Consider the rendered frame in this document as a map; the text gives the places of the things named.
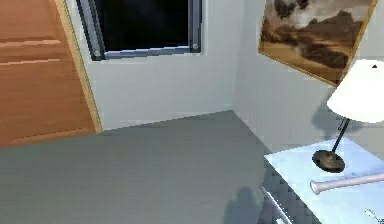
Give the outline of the framed sepia landscape picture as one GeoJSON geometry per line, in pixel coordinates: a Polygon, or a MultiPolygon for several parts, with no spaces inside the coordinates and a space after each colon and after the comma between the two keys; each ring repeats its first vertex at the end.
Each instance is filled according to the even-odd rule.
{"type": "Polygon", "coordinates": [[[265,0],[258,52],[331,86],[346,75],[378,0],[265,0]]]}

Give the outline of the brown wooden room door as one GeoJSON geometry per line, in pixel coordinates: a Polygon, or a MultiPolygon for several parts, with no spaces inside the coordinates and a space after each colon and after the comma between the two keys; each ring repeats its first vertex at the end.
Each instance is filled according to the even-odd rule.
{"type": "Polygon", "coordinates": [[[0,0],[0,147],[101,131],[65,0],[0,0]]]}

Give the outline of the pale pink baseball bat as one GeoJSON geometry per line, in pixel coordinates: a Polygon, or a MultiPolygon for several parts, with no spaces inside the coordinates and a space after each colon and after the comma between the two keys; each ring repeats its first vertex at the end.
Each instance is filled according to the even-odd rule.
{"type": "Polygon", "coordinates": [[[369,184],[384,181],[384,173],[376,173],[371,175],[364,175],[359,177],[351,177],[340,180],[331,180],[323,182],[310,181],[310,188],[312,192],[316,195],[319,195],[321,192],[343,188],[361,184],[369,184]]]}

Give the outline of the pale blue bedside table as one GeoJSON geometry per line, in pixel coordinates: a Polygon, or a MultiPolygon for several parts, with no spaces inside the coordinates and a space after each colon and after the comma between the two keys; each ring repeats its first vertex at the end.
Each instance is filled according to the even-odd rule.
{"type": "Polygon", "coordinates": [[[272,153],[264,157],[261,190],[266,202],[264,224],[384,224],[384,181],[327,190],[315,194],[310,182],[323,182],[384,172],[384,161],[348,138],[337,154],[345,162],[341,173],[327,173],[312,161],[317,150],[330,150],[334,139],[272,153]]]}

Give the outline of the white shade table lamp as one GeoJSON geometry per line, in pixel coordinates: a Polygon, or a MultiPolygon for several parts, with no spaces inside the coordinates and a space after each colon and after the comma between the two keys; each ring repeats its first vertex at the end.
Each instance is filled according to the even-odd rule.
{"type": "Polygon", "coordinates": [[[336,153],[351,120],[363,123],[384,121],[384,61],[357,60],[332,93],[327,107],[343,118],[340,134],[331,150],[317,150],[312,161],[320,169],[341,173],[344,160],[336,153]]]}

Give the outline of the dark window with grey frame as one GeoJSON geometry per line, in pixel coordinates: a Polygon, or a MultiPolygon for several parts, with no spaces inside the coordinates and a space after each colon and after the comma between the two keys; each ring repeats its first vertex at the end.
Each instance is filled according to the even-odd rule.
{"type": "Polygon", "coordinates": [[[94,61],[199,53],[202,0],[76,0],[94,61]]]}

